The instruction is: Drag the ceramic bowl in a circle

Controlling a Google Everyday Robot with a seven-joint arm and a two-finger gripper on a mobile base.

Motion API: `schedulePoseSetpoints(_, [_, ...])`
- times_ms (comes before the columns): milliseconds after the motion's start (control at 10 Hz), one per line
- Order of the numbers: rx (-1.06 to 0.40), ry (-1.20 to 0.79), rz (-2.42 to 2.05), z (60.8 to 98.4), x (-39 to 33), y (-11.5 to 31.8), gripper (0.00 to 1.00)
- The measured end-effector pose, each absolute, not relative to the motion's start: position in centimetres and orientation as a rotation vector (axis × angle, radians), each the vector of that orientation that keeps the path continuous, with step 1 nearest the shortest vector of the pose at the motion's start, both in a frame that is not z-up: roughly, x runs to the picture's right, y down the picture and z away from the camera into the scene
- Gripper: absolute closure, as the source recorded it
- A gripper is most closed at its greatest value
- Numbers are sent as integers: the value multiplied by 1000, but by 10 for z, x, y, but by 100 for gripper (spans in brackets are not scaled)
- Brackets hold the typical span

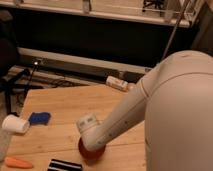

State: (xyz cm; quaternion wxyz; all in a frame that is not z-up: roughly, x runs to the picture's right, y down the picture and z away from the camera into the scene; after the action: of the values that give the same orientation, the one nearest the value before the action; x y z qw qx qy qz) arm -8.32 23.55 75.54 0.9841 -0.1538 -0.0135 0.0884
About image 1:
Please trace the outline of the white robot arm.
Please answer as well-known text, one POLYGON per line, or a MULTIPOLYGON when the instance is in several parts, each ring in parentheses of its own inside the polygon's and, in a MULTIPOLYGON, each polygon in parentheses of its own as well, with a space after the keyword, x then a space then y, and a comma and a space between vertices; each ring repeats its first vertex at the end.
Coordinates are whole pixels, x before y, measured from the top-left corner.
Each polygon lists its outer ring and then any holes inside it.
POLYGON ((145 123, 147 171, 213 171, 213 57, 185 50, 143 76, 99 122, 77 122, 82 149, 94 153, 145 123))

